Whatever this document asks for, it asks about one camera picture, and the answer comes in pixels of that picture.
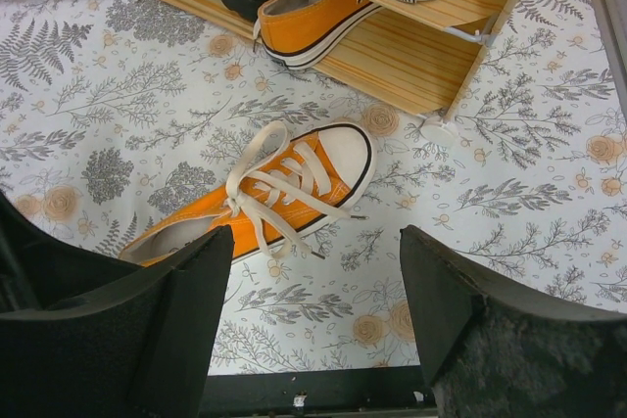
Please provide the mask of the orange sneaker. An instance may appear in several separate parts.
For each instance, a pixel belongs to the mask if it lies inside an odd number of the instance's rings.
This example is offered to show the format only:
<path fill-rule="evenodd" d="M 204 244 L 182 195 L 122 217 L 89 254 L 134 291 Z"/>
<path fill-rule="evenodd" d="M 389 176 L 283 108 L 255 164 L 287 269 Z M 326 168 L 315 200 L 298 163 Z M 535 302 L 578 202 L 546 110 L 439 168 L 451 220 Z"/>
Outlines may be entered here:
<path fill-rule="evenodd" d="M 381 10 L 369 0 L 267 0 L 257 11 L 253 33 L 274 60 L 304 70 Z"/>
<path fill-rule="evenodd" d="M 292 137 L 283 122 L 273 121 L 253 137 L 221 186 L 148 229 L 120 258 L 148 266 L 219 226 L 232 231 L 234 260 L 316 255 L 306 237 L 353 218 L 375 160 L 371 135 L 354 122 Z"/>

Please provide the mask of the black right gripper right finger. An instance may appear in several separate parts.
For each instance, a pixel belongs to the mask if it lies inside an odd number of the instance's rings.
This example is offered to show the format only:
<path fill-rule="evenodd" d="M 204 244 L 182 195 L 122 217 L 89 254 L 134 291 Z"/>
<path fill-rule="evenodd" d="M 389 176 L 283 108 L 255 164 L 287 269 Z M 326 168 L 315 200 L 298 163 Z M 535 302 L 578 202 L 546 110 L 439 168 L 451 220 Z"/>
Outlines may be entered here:
<path fill-rule="evenodd" d="M 442 417 L 622 417 L 626 317 L 547 295 L 401 233 L 425 383 Z"/>

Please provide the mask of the wooden shoe cabinet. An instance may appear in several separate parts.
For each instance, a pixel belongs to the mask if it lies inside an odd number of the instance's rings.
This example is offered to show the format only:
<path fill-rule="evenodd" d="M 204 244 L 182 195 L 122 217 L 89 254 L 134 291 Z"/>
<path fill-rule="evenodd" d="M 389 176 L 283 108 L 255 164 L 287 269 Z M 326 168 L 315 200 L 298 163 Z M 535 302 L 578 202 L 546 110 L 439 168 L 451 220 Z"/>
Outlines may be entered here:
<path fill-rule="evenodd" d="M 316 69 L 409 114 L 452 111 L 517 0 L 370 0 Z"/>

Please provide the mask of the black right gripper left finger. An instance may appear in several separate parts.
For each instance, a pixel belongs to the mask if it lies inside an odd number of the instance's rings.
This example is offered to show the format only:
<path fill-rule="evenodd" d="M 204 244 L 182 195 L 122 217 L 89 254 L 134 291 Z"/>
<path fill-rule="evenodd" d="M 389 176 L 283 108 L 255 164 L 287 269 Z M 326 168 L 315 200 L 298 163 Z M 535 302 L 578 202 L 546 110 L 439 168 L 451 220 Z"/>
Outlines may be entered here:
<path fill-rule="evenodd" d="M 219 227 L 142 267 L 1 203 L 1 413 L 195 417 L 234 242 Z"/>

